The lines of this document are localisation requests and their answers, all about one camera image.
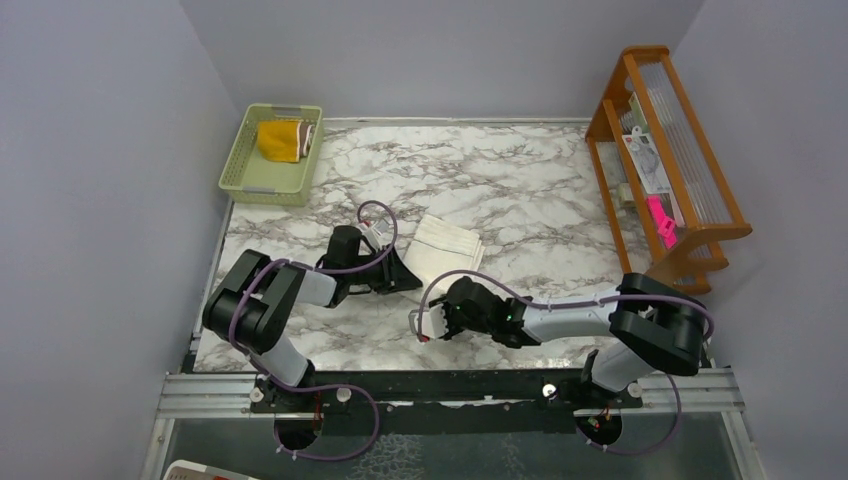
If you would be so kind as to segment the cream white towel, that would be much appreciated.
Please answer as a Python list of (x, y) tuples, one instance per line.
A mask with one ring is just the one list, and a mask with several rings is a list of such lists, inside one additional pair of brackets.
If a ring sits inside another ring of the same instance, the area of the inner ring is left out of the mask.
[(425, 214), (404, 253), (403, 263), (422, 282), (423, 291), (445, 272), (478, 270), (484, 253), (479, 234)]

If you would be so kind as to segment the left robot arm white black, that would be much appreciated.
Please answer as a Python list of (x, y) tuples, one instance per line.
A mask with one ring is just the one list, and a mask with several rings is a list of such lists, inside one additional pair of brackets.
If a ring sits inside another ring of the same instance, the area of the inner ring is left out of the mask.
[(352, 295), (412, 291), (422, 281), (395, 249), (359, 226), (336, 226), (315, 270), (246, 250), (207, 301), (202, 324), (269, 376), (285, 407), (313, 401), (315, 368), (284, 330), (297, 304), (335, 308)]

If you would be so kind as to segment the brown yellow bear towel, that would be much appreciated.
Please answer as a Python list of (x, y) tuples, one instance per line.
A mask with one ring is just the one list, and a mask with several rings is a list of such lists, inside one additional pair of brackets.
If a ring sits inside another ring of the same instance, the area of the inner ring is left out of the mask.
[(270, 162), (299, 163), (311, 150), (317, 126), (304, 120), (268, 120), (257, 125), (257, 148)]

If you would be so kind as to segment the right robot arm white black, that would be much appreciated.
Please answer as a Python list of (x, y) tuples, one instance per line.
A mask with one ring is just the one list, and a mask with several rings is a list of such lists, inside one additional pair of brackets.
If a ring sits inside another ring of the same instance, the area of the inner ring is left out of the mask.
[(452, 272), (454, 282), (438, 298), (428, 293), (410, 314), (420, 341), (449, 340), (465, 331), (489, 336), (513, 349), (572, 337), (610, 337), (615, 344), (587, 357), (577, 380), (579, 398), (600, 407), (636, 380), (662, 372), (691, 377), (700, 369), (715, 322), (698, 300), (653, 278), (627, 273), (599, 293), (543, 303), (479, 272)]

